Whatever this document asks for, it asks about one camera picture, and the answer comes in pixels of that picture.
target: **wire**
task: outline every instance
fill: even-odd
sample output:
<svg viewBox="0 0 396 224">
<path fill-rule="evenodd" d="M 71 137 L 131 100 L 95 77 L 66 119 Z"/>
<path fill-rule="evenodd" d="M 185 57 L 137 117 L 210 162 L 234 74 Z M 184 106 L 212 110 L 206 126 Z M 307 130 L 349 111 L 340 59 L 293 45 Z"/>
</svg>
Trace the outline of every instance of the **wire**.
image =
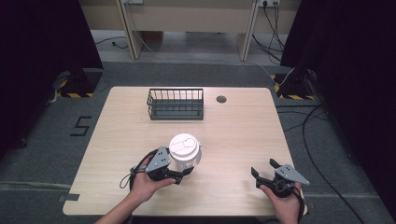
<svg viewBox="0 0 396 224">
<path fill-rule="evenodd" d="M 270 41 L 269 48 L 271 48 L 271 45 L 272 45 L 272 42 L 273 42 L 273 41 L 274 41 L 274 35 L 271 37 L 271 41 Z M 276 59 L 279 61 L 279 63 L 274 62 L 274 61 L 271 59 L 270 55 L 268 55 L 268 59 L 271 61 L 271 63 L 280 64 L 280 59 L 278 59 L 278 58 L 276 58 Z"/>
<path fill-rule="evenodd" d="M 276 37 L 277 37 L 277 43 L 279 44 L 280 48 L 283 51 L 283 48 L 285 48 L 285 45 L 282 43 L 282 40 L 280 40 L 279 37 L 279 32 L 277 31 L 277 23 L 279 21 L 279 3 L 278 2 L 274 2 L 275 4 L 275 12 L 276 12 L 276 16 L 275 16 L 275 30 L 276 30 Z"/>
<path fill-rule="evenodd" d="M 361 222 L 364 223 L 359 214 L 355 211 L 355 209 L 349 204 L 349 202 L 341 195 L 341 193 L 326 179 L 324 174 L 319 170 L 317 165 L 315 164 L 314 159 L 312 158 L 311 152 L 309 151 L 308 144 L 306 143 L 306 138 L 305 138 L 305 124 L 309 120 L 309 117 L 321 107 L 321 105 L 315 107 L 305 118 L 303 122 L 303 140 L 304 140 L 304 147 L 306 150 L 306 153 L 308 154 L 309 160 L 311 160 L 312 164 L 314 165 L 315 169 L 318 171 L 319 175 L 323 178 L 323 180 L 329 185 L 330 188 L 340 197 L 341 200 L 344 201 L 344 203 L 349 207 L 349 209 L 353 212 L 353 214 L 356 216 L 356 218 Z"/>
<path fill-rule="evenodd" d="M 278 13 L 278 12 L 279 12 L 279 8 L 278 8 L 278 7 L 275 7 L 275 12 L 276 12 L 276 15 L 275 15 L 275 18 L 276 18 L 276 28 L 274 28 L 273 24 L 271 23 L 271 20 L 270 20 L 270 18 L 268 17 L 268 14 L 267 14 L 267 11 L 265 10 L 265 7 L 264 7 L 263 9 L 264 9 L 264 15 L 265 15 L 265 17 L 267 18 L 267 20 L 268 20 L 268 22 L 269 22 L 269 24 L 270 24 L 271 30 L 273 31 L 273 38 L 276 39 L 276 41 L 279 43 L 279 46 L 281 46 L 281 49 L 283 50 L 284 44 L 283 44 L 282 41 L 280 40 L 279 34 L 277 33 L 277 21 L 278 21 L 278 19 L 279 19 L 279 13 Z"/>
<path fill-rule="evenodd" d="M 126 49 L 126 48 L 128 48 L 128 46 L 125 46 L 125 47 L 120 47 L 118 44 L 116 44 L 116 42 L 111 42 L 111 44 L 114 46 L 114 47 L 117 47 L 117 48 L 119 48 L 119 49 Z"/>
<path fill-rule="evenodd" d="M 290 75 L 293 71 L 294 71 L 294 68 L 292 68 L 292 69 L 286 74 L 285 79 L 283 79 L 283 81 L 282 81 L 280 84 L 277 84 L 277 83 L 276 83 L 276 85 L 277 85 L 277 86 L 282 86 L 283 83 L 286 82 L 286 79 L 288 79 L 289 75 Z"/>
<path fill-rule="evenodd" d="M 126 37 L 125 36 L 114 36 L 114 37 L 110 37 L 110 38 L 107 38 L 107 39 L 103 39 L 103 40 L 101 40 L 99 42 L 95 42 L 95 44 L 100 44 L 100 43 L 103 43 L 103 42 L 105 42 L 107 40 L 111 40 L 111 39 L 122 39 L 122 38 L 126 38 Z"/>
<path fill-rule="evenodd" d="M 308 113 L 304 113 L 304 112 L 300 112 L 300 111 L 279 111 L 279 112 L 277 112 L 277 113 L 278 113 L 278 114 L 289 114 L 289 113 L 294 113 L 294 114 L 308 115 Z M 330 119 L 321 118 L 321 117 L 319 117 L 318 115 L 311 115 L 311 116 L 314 117 L 315 119 L 330 120 Z"/>
<path fill-rule="evenodd" d="M 108 81 L 103 81 L 104 83 L 107 83 L 106 84 L 106 86 L 104 87 L 104 88 L 102 88 L 101 90 L 99 90 L 99 88 L 97 88 L 96 87 L 96 89 L 99 91 L 99 92 L 103 92 L 103 91 L 105 91 L 109 86 L 110 86 L 110 80 L 108 80 Z"/>
<path fill-rule="evenodd" d="M 294 191 L 295 189 L 297 189 L 297 188 L 294 187 L 293 190 L 291 191 L 291 193 L 294 194 L 294 196 L 296 196 L 298 202 L 300 203 L 300 209 L 299 209 L 299 212 L 298 212 L 298 221 L 297 221 L 298 223 L 300 223 L 301 218 L 303 217 L 303 213 L 304 213 L 304 200 L 301 197 L 301 192 L 297 189 L 298 193 L 296 193 Z"/>
<path fill-rule="evenodd" d="M 273 54 L 273 53 L 270 51 L 270 50 L 276 50 L 276 51 L 281 52 L 280 50 L 278 50 L 278 49 L 271 49 L 271 48 L 269 48 L 269 47 L 266 47 L 264 44 L 260 43 L 260 42 L 257 40 L 257 38 L 256 38 L 255 35 L 252 35 L 252 37 L 253 37 L 253 39 L 256 41 L 257 45 L 259 45 L 259 47 L 262 49 L 262 51 L 264 51 L 265 53 L 271 55 L 272 57 L 274 57 L 275 59 L 277 59 L 278 61 L 280 61 L 280 59 L 279 59 L 278 57 L 276 57 L 275 54 Z"/>
<path fill-rule="evenodd" d="M 293 127 L 291 127 L 291 128 L 288 128 L 288 129 L 285 129 L 285 130 L 283 130 L 283 132 L 290 131 L 290 130 L 295 129 L 295 128 L 297 128 L 297 127 L 300 127 L 300 126 L 302 126 L 302 125 L 304 125 L 304 123 L 295 125 L 295 126 L 293 126 Z"/>
</svg>

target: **electrical cable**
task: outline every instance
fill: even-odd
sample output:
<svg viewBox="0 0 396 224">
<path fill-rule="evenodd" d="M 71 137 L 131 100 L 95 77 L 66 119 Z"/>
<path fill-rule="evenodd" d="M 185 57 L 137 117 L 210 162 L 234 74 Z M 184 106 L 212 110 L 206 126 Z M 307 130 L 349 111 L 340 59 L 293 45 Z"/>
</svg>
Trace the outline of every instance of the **electrical cable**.
<svg viewBox="0 0 396 224">
<path fill-rule="evenodd" d="M 294 71 L 294 68 L 292 68 L 292 69 L 286 74 L 285 78 L 283 79 L 283 81 L 282 81 L 280 84 L 277 84 L 277 83 L 276 83 L 276 85 L 277 85 L 277 86 L 282 86 L 283 83 L 286 82 L 286 80 L 288 79 L 289 75 L 290 75 L 293 71 Z"/>
<path fill-rule="evenodd" d="M 275 4 L 275 13 L 276 13 L 276 15 L 275 15 L 275 30 L 276 30 L 275 35 L 277 37 L 277 43 L 279 44 L 280 48 L 283 51 L 283 48 L 285 48 L 285 45 L 282 43 L 282 40 L 280 40 L 279 32 L 277 31 L 277 23 L 279 21 L 279 3 L 274 2 L 274 4 Z"/>
<path fill-rule="evenodd" d="M 106 86 L 104 87 L 104 88 L 102 88 L 101 90 L 99 90 L 99 88 L 98 87 L 96 87 L 96 89 L 99 91 L 99 92 L 103 92 L 103 91 L 105 91 L 109 86 L 110 86 L 110 82 L 111 81 L 103 81 L 104 83 L 106 83 Z"/>
<path fill-rule="evenodd" d="M 353 214 L 355 215 L 355 217 L 361 222 L 364 223 L 363 220 L 361 219 L 361 217 L 359 216 L 359 214 L 355 211 L 355 209 L 349 204 L 349 202 L 341 195 L 341 193 L 326 179 L 326 177 L 324 176 L 324 174 L 319 170 L 319 168 L 317 167 L 314 159 L 312 158 L 311 152 L 309 151 L 309 147 L 308 144 L 306 143 L 306 138 L 305 138 L 305 124 L 306 122 L 309 120 L 309 117 L 311 117 L 311 115 L 320 107 L 322 107 L 322 105 L 319 105 L 317 107 L 315 107 L 305 118 L 304 122 L 303 122 L 303 140 L 304 140 L 304 147 L 306 150 L 306 153 L 308 154 L 309 160 L 311 160 L 312 164 L 314 165 L 315 169 L 318 171 L 318 174 L 323 178 L 323 180 L 329 185 L 330 188 L 332 188 L 332 190 L 338 195 L 338 197 L 349 207 L 349 209 L 353 212 Z"/>
<path fill-rule="evenodd" d="M 294 113 L 294 114 L 302 114 L 302 115 L 308 115 L 308 113 L 304 113 L 304 112 L 300 112 L 300 111 L 279 111 L 279 112 L 277 112 L 278 114 L 289 114 L 289 113 Z M 326 112 L 322 112 L 322 113 L 320 113 L 320 114 L 317 114 L 317 115 L 311 115 L 313 118 L 315 118 L 315 119 L 321 119 L 321 120 L 330 120 L 330 119 L 324 119 L 324 118 L 321 118 L 321 117 L 319 117 L 318 115 L 322 115 L 322 114 L 324 114 L 324 113 L 326 113 Z"/>
<path fill-rule="evenodd" d="M 111 44 L 114 46 L 114 47 L 117 47 L 117 48 L 119 48 L 119 49 L 126 49 L 126 48 L 128 48 L 128 46 L 125 46 L 125 47 L 120 47 L 118 44 L 116 44 L 116 42 L 111 42 Z"/>
<path fill-rule="evenodd" d="M 265 53 L 271 55 L 272 57 L 274 57 L 275 59 L 277 59 L 278 61 L 280 61 L 280 59 L 278 57 L 275 56 L 275 54 L 273 54 L 270 50 L 271 48 L 266 47 L 264 44 L 260 43 L 255 35 L 252 35 L 253 39 L 256 41 L 257 45 L 259 45 L 259 47 L 262 49 L 262 51 L 264 51 Z"/>
<path fill-rule="evenodd" d="M 267 11 L 265 10 L 266 7 L 264 7 L 263 9 L 264 9 L 264 15 L 267 18 L 268 23 L 270 24 L 271 30 L 273 31 L 273 38 L 279 43 L 279 46 L 281 46 L 281 49 L 283 50 L 284 44 L 280 40 L 279 34 L 277 32 L 277 22 L 278 22 L 278 19 L 279 19 L 279 8 L 275 7 L 276 28 L 274 28 L 273 24 L 271 23 L 270 18 L 268 17 Z"/>
<path fill-rule="evenodd" d="M 292 126 L 292 127 L 288 128 L 288 129 L 283 130 L 283 132 L 290 131 L 290 130 L 295 129 L 295 128 L 297 128 L 297 127 L 300 127 L 300 126 L 302 126 L 302 125 L 304 125 L 304 124 L 303 124 L 303 123 L 297 124 L 297 125 L 295 125 L 295 126 Z"/>
<path fill-rule="evenodd" d="M 107 40 L 111 40 L 111 39 L 122 39 L 122 38 L 126 38 L 126 37 L 125 36 L 114 36 L 114 37 L 110 37 L 110 38 L 107 38 L 107 39 L 103 39 L 103 40 L 101 40 L 99 42 L 95 42 L 95 44 L 100 44 L 100 43 L 103 43 L 103 42 L 105 42 Z"/>
<path fill-rule="evenodd" d="M 268 47 L 269 49 L 271 48 L 271 45 L 272 45 L 273 41 L 274 41 L 274 35 L 271 37 L 270 45 L 269 45 L 269 47 Z M 274 61 L 271 59 L 270 56 L 271 56 L 271 55 L 268 54 L 268 59 L 271 61 L 271 63 L 280 65 L 280 61 L 281 61 L 280 59 L 276 58 L 276 59 L 279 61 L 279 63 L 276 63 L 276 62 L 274 62 Z"/>
</svg>

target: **yellow black hazard tape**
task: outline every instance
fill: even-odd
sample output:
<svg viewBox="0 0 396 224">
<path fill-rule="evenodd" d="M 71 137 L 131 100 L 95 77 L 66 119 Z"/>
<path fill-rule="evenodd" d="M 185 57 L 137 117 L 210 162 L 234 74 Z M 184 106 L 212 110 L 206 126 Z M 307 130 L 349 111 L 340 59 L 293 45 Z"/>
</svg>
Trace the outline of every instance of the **yellow black hazard tape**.
<svg viewBox="0 0 396 224">
<path fill-rule="evenodd" d="M 68 90 L 66 88 L 67 80 L 62 82 L 60 88 L 57 91 L 58 97 L 70 97 L 70 98 L 81 98 L 81 97 L 93 97 L 93 92 L 86 92 L 87 90 Z"/>
<path fill-rule="evenodd" d="M 303 85 L 301 88 L 296 90 L 290 90 L 286 87 L 279 86 L 279 83 L 276 82 L 276 76 L 278 75 L 271 75 L 272 80 L 275 82 L 275 92 L 276 96 L 281 99 L 292 99 L 292 100 L 314 100 L 315 97 L 310 93 L 308 87 Z"/>
</svg>

